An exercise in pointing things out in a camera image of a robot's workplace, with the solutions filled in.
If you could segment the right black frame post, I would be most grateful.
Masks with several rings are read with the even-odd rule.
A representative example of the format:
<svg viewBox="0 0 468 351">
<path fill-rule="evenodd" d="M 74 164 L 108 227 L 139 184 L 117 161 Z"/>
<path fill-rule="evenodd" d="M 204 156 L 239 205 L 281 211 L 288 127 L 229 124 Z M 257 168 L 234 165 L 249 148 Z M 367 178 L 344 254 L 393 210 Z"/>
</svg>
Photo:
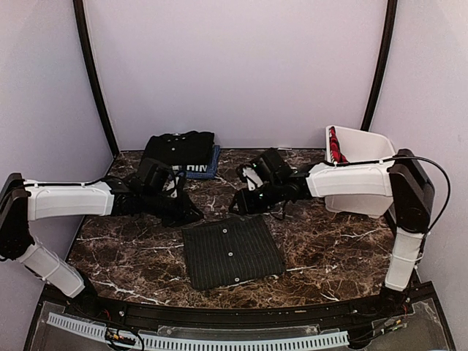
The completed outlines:
<svg viewBox="0 0 468 351">
<path fill-rule="evenodd" d="M 366 109 L 363 114 L 363 119 L 361 122 L 360 130 L 364 132 L 369 132 L 372 121 L 374 118 L 374 113 L 377 108 L 378 99 L 380 96 L 382 83 L 385 76 L 385 70 L 388 62 L 388 56 L 390 53 L 390 46 L 392 42 L 393 29 L 396 21 L 396 12 L 397 12 L 398 1 L 397 0 L 387 0 L 387 7 L 385 11 L 385 20 L 382 30 L 382 38 L 380 43 L 380 49 L 377 56 L 377 63 L 374 72 L 374 77 L 369 92 L 368 102 L 366 104 Z"/>
</svg>

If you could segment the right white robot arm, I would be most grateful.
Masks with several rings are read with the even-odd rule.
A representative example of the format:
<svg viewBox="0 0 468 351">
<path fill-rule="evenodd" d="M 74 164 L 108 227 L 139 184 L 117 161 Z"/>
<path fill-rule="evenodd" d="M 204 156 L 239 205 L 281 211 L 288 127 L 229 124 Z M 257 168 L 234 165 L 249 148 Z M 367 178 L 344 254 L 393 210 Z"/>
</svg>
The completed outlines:
<svg viewBox="0 0 468 351">
<path fill-rule="evenodd" d="M 394 209 L 396 239 L 385 277 L 383 294 L 373 302 L 380 317 L 389 317 L 401 305 L 401 295 L 412 271 L 422 258 L 427 237 L 438 218 L 431 215 L 435 188 L 422 163 L 434 161 L 401 149 L 384 159 L 357 162 L 324 160 L 291 168 L 279 152 L 268 149 L 237 167 L 247 186 L 230 204 L 233 214 L 264 214 L 277 204 L 322 198 L 330 212 L 349 212 L 380 217 Z"/>
</svg>

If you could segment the white plastic bin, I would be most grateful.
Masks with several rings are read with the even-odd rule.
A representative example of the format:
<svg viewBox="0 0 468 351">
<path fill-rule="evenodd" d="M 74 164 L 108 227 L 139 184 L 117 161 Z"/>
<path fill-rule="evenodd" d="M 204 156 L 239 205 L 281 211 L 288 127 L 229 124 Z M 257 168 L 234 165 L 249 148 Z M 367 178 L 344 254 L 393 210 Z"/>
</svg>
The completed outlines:
<svg viewBox="0 0 468 351">
<path fill-rule="evenodd" d="M 329 162 L 330 127 L 326 127 L 325 157 Z M 393 163 L 386 162 L 386 159 L 396 154 L 393 144 L 384 135 L 346 127 L 335 128 L 348 166 L 337 167 L 337 184 L 332 186 L 332 193 L 325 197 L 325 207 L 336 213 L 350 212 L 371 218 L 382 216 L 393 203 L 388 175 L 388 168 Z"/>
</svg>

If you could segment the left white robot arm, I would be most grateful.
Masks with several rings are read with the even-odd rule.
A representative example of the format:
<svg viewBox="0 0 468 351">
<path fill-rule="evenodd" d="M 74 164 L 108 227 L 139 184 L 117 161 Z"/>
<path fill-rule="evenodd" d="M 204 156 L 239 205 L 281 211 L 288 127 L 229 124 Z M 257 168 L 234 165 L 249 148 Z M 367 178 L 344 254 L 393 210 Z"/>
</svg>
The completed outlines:
<svg viewBox="0 0 468 351">
<path fill-rule="evenodd" d="M 89 182 L 39 182 L 20 173 L 8 175 L 1 188 L 1 260 L 17 261 L 38 279 L 74 300 L 88 319 L 103 313 L 102 301 L 88 277 L 66 263 L 37 233 L 40 222 L 61 229 L 68 219 L 85 216 L 148 214 L 164 227 L 180 227 L 203 218 L 184 190 L 184 178 L 169 187 L 139 178 L 112 176 Z"/>
</svg>

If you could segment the left black frame post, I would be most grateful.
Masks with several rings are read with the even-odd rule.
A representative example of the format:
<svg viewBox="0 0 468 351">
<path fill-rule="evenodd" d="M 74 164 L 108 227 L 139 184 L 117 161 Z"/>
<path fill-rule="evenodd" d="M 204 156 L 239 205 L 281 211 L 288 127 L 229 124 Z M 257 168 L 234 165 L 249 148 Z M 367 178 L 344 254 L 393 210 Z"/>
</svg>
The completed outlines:
<svg viewBox="0 0 468 351">
<path fill-rule="evenodd" d="M 85 3 L 82 0 L 73 0 L 72 4 L 74 8 L 75 22 L 78 30 L 78 37 L 80 41 L 83 61 L 85 64 L 91 93 L 94 98 L 94 104 L 96 106 L 99 121 L 105 134 L 107 144 L 110 148 L 110 152 L 113 156 L 116 156 L 119 154 L 120 151 L 118 148 L 116 136 L 111 126 L 110 117 L 105 106 L 105 101 L 97 74 L 97 68 L 94 62 L 93 50 L 91 47 L 91 38 L 89 36 L 86 21 Z"/>
</svg>

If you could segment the red black shirt in bin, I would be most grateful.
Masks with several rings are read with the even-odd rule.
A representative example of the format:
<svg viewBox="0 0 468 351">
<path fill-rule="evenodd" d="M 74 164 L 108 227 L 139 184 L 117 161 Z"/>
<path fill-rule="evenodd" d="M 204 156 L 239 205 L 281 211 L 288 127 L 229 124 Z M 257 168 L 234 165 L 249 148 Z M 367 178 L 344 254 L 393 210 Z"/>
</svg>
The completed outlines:
<svg viewBox="0 0 468 351">
<path fill-rule="evenodd" d="M 338 164 L 347 164 L 348 160 L 345 155 L 341 152 L 339 140 L 336 135 L 335 126 L 331 126 L 328 132 L 328 142 L 329 142 L 329 154 L 331 156 L 332 163 Z"/>
</svg>

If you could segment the black white lettered shirt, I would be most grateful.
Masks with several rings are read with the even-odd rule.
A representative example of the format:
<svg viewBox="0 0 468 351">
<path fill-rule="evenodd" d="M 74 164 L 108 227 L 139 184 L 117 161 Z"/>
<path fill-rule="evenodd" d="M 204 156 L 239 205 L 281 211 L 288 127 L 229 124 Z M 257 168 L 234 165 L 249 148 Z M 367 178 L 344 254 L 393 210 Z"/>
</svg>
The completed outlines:
<svg viewBox="0 0 468 351">
<path fill-rule="evenodd" d="M 217 162 L 211 162 L 208 165 L 173 165 L 172 168 L 188 173 L 214 173 L 217 169 Z"/>
</svg>

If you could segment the black button shirt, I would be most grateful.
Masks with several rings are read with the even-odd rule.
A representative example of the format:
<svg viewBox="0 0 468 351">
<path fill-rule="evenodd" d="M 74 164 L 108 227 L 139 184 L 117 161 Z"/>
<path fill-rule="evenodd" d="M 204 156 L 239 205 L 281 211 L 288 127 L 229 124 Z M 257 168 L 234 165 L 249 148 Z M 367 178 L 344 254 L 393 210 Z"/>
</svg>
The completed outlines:
<svg viewBox="0 0 468 351">
<path fill-rule="evenodd" d="M 155 159 L 170 166 L 207 165 L 214 147 L 213 132 L 153 135 L 142 159 Z"/>
</svg>

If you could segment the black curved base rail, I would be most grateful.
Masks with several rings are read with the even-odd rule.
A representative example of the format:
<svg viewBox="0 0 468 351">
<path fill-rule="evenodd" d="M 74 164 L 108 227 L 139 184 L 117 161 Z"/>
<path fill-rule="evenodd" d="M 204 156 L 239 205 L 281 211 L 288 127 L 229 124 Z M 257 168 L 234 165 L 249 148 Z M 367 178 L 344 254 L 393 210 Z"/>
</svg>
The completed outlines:
<svg viewBox="0 0 468 351">
<path fill-rule="evenodd" d="M 401 300 L 396 294 L 384 293 L 348 301 L 266 309 L 201 309 L 157 306 L 98 297 L 102 308 L 98 319 L 111 325 L 154 331 L 158 327 L 187 328 L 283 328 L 318 325 L 329 328 L 367 328 L 372 322 L 389 317 L 417 316 L 416 306 L 431 320 L 443 324 L 445 316 L 431 282 L 416 284 Z"/>
</svg>

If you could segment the black frame post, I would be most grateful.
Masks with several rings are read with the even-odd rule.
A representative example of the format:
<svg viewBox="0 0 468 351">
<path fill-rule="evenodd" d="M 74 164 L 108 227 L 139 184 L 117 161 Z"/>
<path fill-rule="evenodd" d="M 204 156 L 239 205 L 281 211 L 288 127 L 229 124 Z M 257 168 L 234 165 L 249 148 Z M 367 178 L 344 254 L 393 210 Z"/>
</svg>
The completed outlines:
<svg viewBox="0 0 468 351">
<path fill-rule="evenodd" d="M 116 156 L 119 154 L 120 151 L 118 148 L 116 136 L 111 126 L 110 117 L 105 106 L 105 101 L 97 74 L 97 68 L 94 62 L 93 50 L 91 47 L 91 38 L 89 36 L 86 21 L 85 3 L 82 0 L 73 0 L 72 4 L 74 8 L 75 22 L 78 30 L 78 37 L 80 41 L 83 61 L 85 64 L 91 93 L 94 98 L 94 104 L 96 106 L 99 121 L 105 134 L 107 144 L 110 148 L 110 152 L 113 156 Z"/>
<path fill-rule="evenodd" d="M 374 72 L 374 77 L 369 92 L 368 102 L 366 104 L 366 109 L 363 114 L 363 119 L 361 122 L 360 130 L 364 132 L 369 132 L 372 121 L 374 118 L 374 113 L 377 108 L 378 99 L 380 96 L 382 83 L 385 76 L 385 70 L 388 62 L 388 56 L 390 53 L 390 46 L 392 42 L 393 29 L 396 21 L 396 12 L 397 12 L 398 1 L 397 0 L 387 0 L 387 7 L 385 11 L 385 20 L 382 30 L 382 38 L 380 43 L 380 49 L 377 56 L 377 63 Z"/>
</svg>

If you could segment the blue checkered shirt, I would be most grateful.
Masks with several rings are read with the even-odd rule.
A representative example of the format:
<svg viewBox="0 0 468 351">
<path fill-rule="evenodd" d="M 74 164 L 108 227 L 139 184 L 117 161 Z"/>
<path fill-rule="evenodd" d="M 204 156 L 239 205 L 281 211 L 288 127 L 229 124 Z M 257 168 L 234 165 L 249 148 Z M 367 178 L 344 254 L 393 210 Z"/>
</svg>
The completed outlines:
<svg viewBox="0 0 468 351">
<path fill-rule="evenodd" d="M 212 155 L 207 165 L 187 165 L 184 170 L 186 177 L 197 180 L 214 179 L 219 164 L 220 146 L 214 145 Z"/>
</svg>

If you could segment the black pinstriped long sleeve shirt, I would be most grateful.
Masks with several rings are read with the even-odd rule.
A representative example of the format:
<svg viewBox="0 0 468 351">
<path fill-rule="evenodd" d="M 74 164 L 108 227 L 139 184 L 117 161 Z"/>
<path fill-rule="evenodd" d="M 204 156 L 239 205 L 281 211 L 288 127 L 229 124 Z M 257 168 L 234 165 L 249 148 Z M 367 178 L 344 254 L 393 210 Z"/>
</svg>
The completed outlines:
<svg viewBox="0 0 468 351">
<path fill-rule="evenodd" d="M 286 271 L 262 216 L 229 218 L 183 229 L 184 262 L 191 286 L 209 290 L 282 275 Z"/>
</svg>

